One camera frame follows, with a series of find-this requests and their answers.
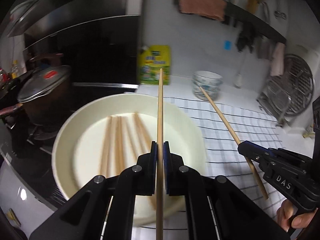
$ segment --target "yellow and green package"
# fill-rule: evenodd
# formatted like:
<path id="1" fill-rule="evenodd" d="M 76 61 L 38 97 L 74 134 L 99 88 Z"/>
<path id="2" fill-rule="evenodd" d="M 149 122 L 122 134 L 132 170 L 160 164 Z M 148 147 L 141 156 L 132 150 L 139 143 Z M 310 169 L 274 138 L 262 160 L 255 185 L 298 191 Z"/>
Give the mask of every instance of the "yellow and green package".
<path id="1" fill-rule="evenodd" d="M 163 69 L 163 84 L 169 84 L 170 47 L 168 45 L 152 45 L 140 55 L 140 83 L 159 84 L 160 68 Z"/>

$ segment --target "checkered tablecloth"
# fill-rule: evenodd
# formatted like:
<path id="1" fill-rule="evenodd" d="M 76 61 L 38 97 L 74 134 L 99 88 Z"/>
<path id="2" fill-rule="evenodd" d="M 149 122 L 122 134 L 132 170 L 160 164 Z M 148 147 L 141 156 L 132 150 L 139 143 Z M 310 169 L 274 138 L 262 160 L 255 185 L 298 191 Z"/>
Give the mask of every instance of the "checkered tablecloth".
<path id="1" fill-rule="evenodd" d="M 210 103 L 181 98 L 164 98 L 164 101 L 178 106 L 201 129 L 206 147 L 207 176 L 211 178 L 218 175 L 226 176 L 264 212 L 275 219 L 276 210 L 285 199 L 284 196 L 262 179 L 269 194 L 268 200 L 263 199 L 245 158 L 238 153 L 237 144 Z M 274 117 L 238 107 L 218 103 L 216 105 L 241 141 L 248 140 L 265 148 L 283 148 L 276 133 L 275 125 L 277 121 Z M 262 178 L 262 171 L 257 163 L 254 164 Z M 156 239 L 155 228 L 155 223 L 133 228 L 132 239 Z M 188 239 L 185 210 L 181 210 L 164 220 L 164 239 Z"/>

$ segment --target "cream-colored pan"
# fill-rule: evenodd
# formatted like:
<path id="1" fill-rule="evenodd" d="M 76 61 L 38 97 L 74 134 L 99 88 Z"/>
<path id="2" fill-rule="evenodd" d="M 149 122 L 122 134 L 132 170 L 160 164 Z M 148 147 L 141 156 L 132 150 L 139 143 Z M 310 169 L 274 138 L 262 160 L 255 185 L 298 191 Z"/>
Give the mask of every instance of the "cream-colored pan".
<path id="1" fill-rule="evenodd" d="M 97 99 L 77 110 L 61 127 L 53 145 L 52 170 L 55 181 L 66 199 L 71 198 L 95 175 L 100 174 L 101 157 L 105 147 L 106 130 L 110 130 L 110 150 L 108 159 L 108 177 L 115 176 L 117 165 L 115 158 L 116 121 L 110 129 L 109 116 L 123 116 L 123 161 L 124 168 L 136 164 L 135 154 L 149 152 L 139 146 L 133 113 L 139 113 L 148 134 L 157 141 L 157 105 L 156 97 L 121 94 Z M 185 165 L 202 175 L 205 171 L 205 148 L 201 131 L 192 120 L 177 106 L 164 102 L 164 141 L 169 141 L 170 151 L 181 155 Z M 132 140 L 128 136 L 127 124 Z M 156 211 L 146 196 L 137 196 L 133 217 L 134 225 L 152 223 L 156 220 Z M 164 217 L 183 208 L 184 199 L 164 195 Z"/>

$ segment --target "black stovetop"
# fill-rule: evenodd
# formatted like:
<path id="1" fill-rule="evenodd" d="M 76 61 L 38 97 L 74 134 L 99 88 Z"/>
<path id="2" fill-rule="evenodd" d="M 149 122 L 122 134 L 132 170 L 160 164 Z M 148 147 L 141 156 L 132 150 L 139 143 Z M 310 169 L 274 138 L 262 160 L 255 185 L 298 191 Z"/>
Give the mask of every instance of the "black stovetop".
<path id="1" fill-rule="evenodd" d="M 134 92 L 134 89 L 73 86 L 70 115 L 95 99 L 124 92 Z M 23 110 L 0 121 L 0 151 L 39 200 L 43 198 L 56 208 L 66 202 L 51 168 L 52 147 L 62 124 L 37 127 Z"/>

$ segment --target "white countertop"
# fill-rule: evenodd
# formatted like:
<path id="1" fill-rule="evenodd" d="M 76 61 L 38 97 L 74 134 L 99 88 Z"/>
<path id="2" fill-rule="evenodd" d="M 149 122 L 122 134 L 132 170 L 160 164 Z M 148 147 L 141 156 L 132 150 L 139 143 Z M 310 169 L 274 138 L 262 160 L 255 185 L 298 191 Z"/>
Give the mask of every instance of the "white countertop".
<path id="1" fill-rule="evenodd" d="M 136 93 L 157 96 L 158 86 L 140 85 Z M 259 108 L 259 103 L 256 101 L 257 96 L 258 94 L 254 91 L 222 84 L 220 94 L 215 102 L 265 113 Z M 178 76 L 170 76 L 170 85 L 164 86 L 164 97 L 198 100 L 192 93 L 192 79 Z M 287 150 L 312 157 L 314 139 L 303 138 L 300 134 L 287 134 L 281 127 L 277 127 L 277 133 Z"/>

